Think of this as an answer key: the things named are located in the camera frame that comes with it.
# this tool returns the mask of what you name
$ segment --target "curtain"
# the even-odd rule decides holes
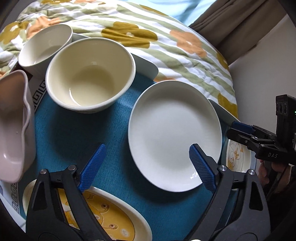
[[[285,15],[277,0],[216,0],[189,27],[206,38],[231,64]]]

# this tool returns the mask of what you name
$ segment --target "screw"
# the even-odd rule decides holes
[[[225,172],[227,170],[227,167],[224,165],[219,166],[219,169],[223,172]]]
[[[75,168],[76,168],[76,165],[74,165],[74,164],[68,166],[69,171],[73,171],[73,170],[75,170]]]
[[[47,169],[42,169],[42,170],[40,171],[40,174],[41,174],[41,175],[43,175],[43,174],[45,174],[45,173],[47,173]]]
[[[249,169],[248,173],[251,174],[251,175],[255,175],[255,171],[253,169]]]

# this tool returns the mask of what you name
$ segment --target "bowl rim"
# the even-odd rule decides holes
[[[70,29],[70,30],[71,30],[71,33],[70,33],[69,38],[67,39],[67,41],[66,41],[66,42],[65,42],[65,43],[64,43],[64,44],[63,44],[58,50],[56,50],[54,53],[52,53],[52,54],[51,54],[50,56],[48,56],[46,59],[44,59],[44,60],[42,60],[42,61],[40,61],[40,62],[37,62],[37,63],[35,63],[35,64],[26,65],[26,64],[22,64],[22,63],[21,63],[21,62],[22,62],[22,59],[21,59],[21,61],[20,61],[20,56],[22,56],[23,49],[26,48],[27,43],[29,43],[32,39],[37,38],[38,36],[44,34],[44,31],[48,31],[48,29],[52,29],[52,28],[60,27],[61,25],[62,25],[62,28],[66,27],[66,28]],[[40,63],[44,63],[45,61],[48,61],[48,59],[50,59],[53,55],[55,55],[56,53],[58,53],[63,47],[65,47],[65,46],[67,45],[67,43],[69,42],[69,40],[72,38],[72,35],[73,35],[73,29],[72,29],[69,25],[67,25],[67,24],[63,24],[63,23],[55,24],[55,25],[52,25],[52,26],[49,26],[49,27],[47,27],[47,28],[44,28],[44,29],[40,30],[40,31],[39,31],[38,33],[36,33],[32,38],[30,38],[30,39],[25,43],[24,47],[21,49],[20,54],[19,54],[19,57],[18,57],[19,65],[20,65],[21,67],[32,67],[32,66],[36,66],[36,65],[38,65],[38,64],[40,64]]]
[[[130,77],[129,79],[127,80],[125,86],[113,97],[111,97],[110,99],[104,101],[104,102],[101,102],[99,104],[95,104],[95,105],[89,105],[89,106],[75,106],[75,105],[70,105],[70,104],[66,104],[64,102],[62,102],[61,100],[59,100],[53,90],[52,90],[52,87],[50,85],[50,81],[49,81],[49,72],[50,72],[50,69],[51,69],[51,66],[53,65],[53,63],[59,58],[59,56],[68,48],[71,48],[73,45],[76,45],[80,42],[87,42],[87,41],[108,41],[108,42],[112,42],[120,47],[122,47],[125,52],[128,54],[130,60],[131,60],[131,63],[132,63],[132,71],[131,71],[131,74],[130,74]],[[94,37],[94,38],[85,38],[85,39],[80,39],[80,40],[77,40],[75,42],[72,42],[70,43],[69,45],[67,45],[66,47],[64,47],[62,50],[60,50],[56,55],[55,57],[53,57],[52,61],[50,62],[48,68],[47,68],[47,71],[46,71],[46,75],[45,75],[45,85],[46,85],[46,89],[47,89],[47,92],[49,94],[49,96],[54,100],[54,102],[56,102],[59,106],[65,108],[65,109],[68,109],[68,110],[74,110],[74,111],[90,111],[90,110],[95,110],[95,109],[98,109],[100,107],[104,107],[104,106],[107,106],[111,103],[113,103],[114,101],[116,101],[119,97],[121,97],[127,90],[128,88],[131,86],[131,84],[133,83],[134,81],[134,78],[135,78],[135,75],[136,75],[136,63],[135,63],[135,60],[132,56],[132,54],[120,43],[114,41],[114,40],[111,40],[111,39],[106,39],[106,38],[100,38],[100,37]]]

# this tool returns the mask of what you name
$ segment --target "hand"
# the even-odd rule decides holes
[[[264,161],[260,160],[260,162],[261,162],[261,164],[260,164],[260,167],[258,170],[258,172],[259,172],[258,177],[259,177],[259,181],[260,181],[262,187],[264,187],[266,184],[269,183],[269,178],[267,177],[267,170],[264,167]],[[283,173],[286,166],[282,163],[273,162],[271,164],[271,168],[278,173]],[[283,177],[281,178],[281,180],[274,192],[279,193],[280,191],[282,191],[289,184],[290,177],[291,177],[291,166],[288,165],[285,173],[283,174]]]

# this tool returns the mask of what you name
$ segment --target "teal tablecloth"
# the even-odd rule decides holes
[[[129,90],[110,108],[96,114],[63,109],[46,94],[35,113],[36,160],[19,183],[20,197],[42,168],[54,172],[70,164],[84,165],[77,158],[90,143],[101,141],[107,147],[107,157],[93,186],[137,209],[149,223],[153,241],[182,240],[204,212],[212,194],[203,185],[182,193],[164,191],[137,169],[128,146],[128,121],[137,98],[153,83],[136,74]]]

